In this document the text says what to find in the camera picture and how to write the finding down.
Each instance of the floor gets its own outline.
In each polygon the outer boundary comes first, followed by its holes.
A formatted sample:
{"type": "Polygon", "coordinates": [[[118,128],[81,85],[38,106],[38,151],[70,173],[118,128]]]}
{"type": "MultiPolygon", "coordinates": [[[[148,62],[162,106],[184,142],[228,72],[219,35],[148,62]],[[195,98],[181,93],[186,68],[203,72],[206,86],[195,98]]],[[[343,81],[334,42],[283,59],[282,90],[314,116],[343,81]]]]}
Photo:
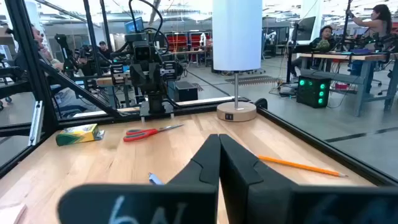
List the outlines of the floor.
{"type": "MultiPolygon", "coordinates": [[[[244,73],[240,77],[268,75],[285,79],[286,61],[282,61],[282,57],[263,60],[261,67],[266,71],[265,74],[244,73]]],[[[340,72],[348,73],[347,69],[347,65],[342,65],[340,72]]],[[[392,69],[392,65],[385,71],[375,73],[374,78],[382,81],[382,86],[378,87],[374,83],[372,94],[377,95],[380,90],[387,88],[388,69],[392,69]]],[[[203,88],[203,91],[198,92],[199,99],[234,95],[234,86],[226,81],[233,77],[211,73],[210,68],[203,65],[199,68],[191,65],[188,70],[191,73],[183,77],[182,81],[197,83],[203,88]]],[[[353,95],[332,93],[328,103],[330,108],[313,109],[297,103],[295,98],[281,98],[270,94],[275,86],[275,83],[239,86],[239,96],[245,96],[252,101],[267,99],[269,111],[277,116],[398,179],[395,160],[398,157],[398,151],[395,150],[398,145],[398,139],[395,138],[398,133],[396,102],[390,112],[383,112],[383,101],[366,103],[361,117],[357,118],[353,116],[353,95]]],[[[11,105],[4,102],[6,107],[0,112],[0,126],[31,120],[32,94],[15,95],[12,100],[11,105]]],[[[0,165],[25,148],[26,144],[26,137],[0,138],[0,165]]]]}

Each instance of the white lamp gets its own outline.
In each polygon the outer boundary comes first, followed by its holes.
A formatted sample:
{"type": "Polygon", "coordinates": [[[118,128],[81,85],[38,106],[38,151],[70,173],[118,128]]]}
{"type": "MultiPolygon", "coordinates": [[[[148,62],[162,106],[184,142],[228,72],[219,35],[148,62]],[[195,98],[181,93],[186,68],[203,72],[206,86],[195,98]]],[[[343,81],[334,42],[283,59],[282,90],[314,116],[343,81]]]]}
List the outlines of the white lamp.
{"type": "Polygon", "coordinates": [[[262,0],[213,1],[213,65],[235,73],[235,102],[217,107],[217,117],[248,121],[256,106],[238,103],[238,73],[261,68],[262,0]]]}

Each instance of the black box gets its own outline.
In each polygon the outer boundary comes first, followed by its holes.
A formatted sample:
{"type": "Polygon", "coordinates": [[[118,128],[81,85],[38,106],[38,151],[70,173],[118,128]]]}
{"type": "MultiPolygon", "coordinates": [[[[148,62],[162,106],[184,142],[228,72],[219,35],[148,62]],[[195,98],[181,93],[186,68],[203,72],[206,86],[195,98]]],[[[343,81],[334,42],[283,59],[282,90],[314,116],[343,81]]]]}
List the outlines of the black box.
{"type": "Polygon", "coordinates": [[[174,86],[169,82],[169,96],[176,102],[197,100],[198,88],[185,81],[175,82],[174,86]]]}
{"type": "Polygon", "coordinates": [[[301,75],[298,78],[297,102],[313,108],[328,105],[330,78],[316,75],[301,75]]]}

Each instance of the yellow pencil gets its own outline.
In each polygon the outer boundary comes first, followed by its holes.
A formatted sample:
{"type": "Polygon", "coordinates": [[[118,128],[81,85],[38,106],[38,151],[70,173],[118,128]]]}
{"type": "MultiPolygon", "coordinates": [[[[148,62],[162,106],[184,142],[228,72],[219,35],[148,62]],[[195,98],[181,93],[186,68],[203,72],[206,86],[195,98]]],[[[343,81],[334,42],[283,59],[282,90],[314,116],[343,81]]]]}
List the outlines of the yellow pencil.
{"type": "Polygon", "coordinates": [[[313,171],[313,172],[318,172],[318,173],[321,173],[321,174],[334,175],[335,177],[347,177],[347,175],[341,174],[341,173],[336,172],[336,171],[321,169],[321,168],[312,167],[312,166],[306,166],[306,165],[297,164],[297,163],[294,163],[294,162],[283,161],[283,160],[280,160],[280,159],[274,159],[274,158],[271,158],[271,157],[258,156],[258,158],[263,160],[263,161],[275,162],[275,163],[278,163],[278,164],[287,165],[287,166],[291,166],[291,167],[296,167],[296,168],[299,168],[299,169],[305,169],[305,170],[309,170],[309,171],[313,171]]]}

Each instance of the red scissors handle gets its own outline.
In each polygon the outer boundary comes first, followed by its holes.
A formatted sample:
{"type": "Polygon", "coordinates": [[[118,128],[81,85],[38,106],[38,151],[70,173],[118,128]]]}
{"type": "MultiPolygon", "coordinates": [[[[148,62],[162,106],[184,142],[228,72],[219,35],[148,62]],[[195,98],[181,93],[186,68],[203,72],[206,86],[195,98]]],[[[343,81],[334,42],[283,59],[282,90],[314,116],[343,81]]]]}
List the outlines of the red scissors handle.
{"type": "Polygon", "coordinates": [[[123,141],[129,142],[129,141],[140,140],[156,133],[158,133],[157,129],[139,130],[139,132],[129,133],[127,136],[123,138],[123,141]]]}

